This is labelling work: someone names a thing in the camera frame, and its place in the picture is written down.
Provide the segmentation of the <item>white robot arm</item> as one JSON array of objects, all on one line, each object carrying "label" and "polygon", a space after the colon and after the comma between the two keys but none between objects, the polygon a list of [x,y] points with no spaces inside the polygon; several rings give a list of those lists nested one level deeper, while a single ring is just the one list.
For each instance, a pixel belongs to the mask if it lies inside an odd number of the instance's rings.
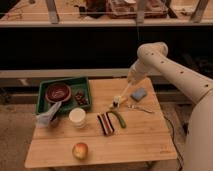
[{"label": "white robot arm", "polygon": [[127,80],[137,84],[155,68],[195,104],[188,125],[183,171],[213,171],[213,79],[170,60],[167,54],[164,42],[141,45]]}]

